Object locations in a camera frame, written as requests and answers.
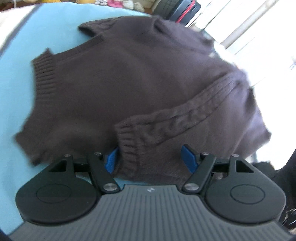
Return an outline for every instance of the pink object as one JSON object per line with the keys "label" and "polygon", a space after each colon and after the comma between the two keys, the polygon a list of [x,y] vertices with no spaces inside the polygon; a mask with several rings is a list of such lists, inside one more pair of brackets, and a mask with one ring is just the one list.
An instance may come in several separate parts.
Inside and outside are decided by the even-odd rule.
{"label": "pink object", "polygon": [[115,1],[115,0],[108,0],[108,6],[123,8],[122,2],[121,1]]}

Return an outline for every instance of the metal screw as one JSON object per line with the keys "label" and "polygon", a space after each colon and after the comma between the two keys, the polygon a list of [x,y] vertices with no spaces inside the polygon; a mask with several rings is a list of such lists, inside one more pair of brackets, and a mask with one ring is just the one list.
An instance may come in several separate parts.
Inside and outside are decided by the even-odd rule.
{"label": "metal screw", "polygon": [[103,186],[106,191],[115,191],[117,189],[117,185],[114,183],[107,183]]}
{"label": "metal screw", "polygon": [[187,191],[196,191],[199,189],[199,186],[195,183],[187,183],[187,184],[185,184],[184,188]]}

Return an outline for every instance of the knit sweater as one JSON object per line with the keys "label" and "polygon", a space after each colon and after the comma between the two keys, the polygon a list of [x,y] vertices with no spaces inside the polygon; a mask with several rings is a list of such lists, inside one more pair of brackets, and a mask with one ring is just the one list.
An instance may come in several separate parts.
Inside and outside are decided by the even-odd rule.
{"label": "knit sweater", "polygon": [[153,17],[91,21],[92,38],[33,60],[34,108],[16,140],[34,163],[119,145],[114,176],[184,182],[183,144],[247,157],[270,138],[245,74],[213,42]]}

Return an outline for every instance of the gray ribbed panel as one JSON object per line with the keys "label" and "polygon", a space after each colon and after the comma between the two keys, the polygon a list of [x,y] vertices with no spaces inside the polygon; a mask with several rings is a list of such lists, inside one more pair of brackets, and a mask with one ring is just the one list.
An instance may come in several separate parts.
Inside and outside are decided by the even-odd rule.
{"label": "gray ribbed panel", "polygon": [[227,223],[210,213],[197,196],[175,186],[126,185],[104,195],[95,209],[69,224],[42,227],[24,223],[14,241],[287,241],[276,222],[258,226]]}

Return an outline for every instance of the black suitcase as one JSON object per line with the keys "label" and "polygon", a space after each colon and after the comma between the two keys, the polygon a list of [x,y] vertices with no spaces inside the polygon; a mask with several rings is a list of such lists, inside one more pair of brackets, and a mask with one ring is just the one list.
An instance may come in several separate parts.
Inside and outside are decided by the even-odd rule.
{"label": "black suitcase", "polygon": [[200,8],[195,0],[161,0],[152,14],[186,25]]}

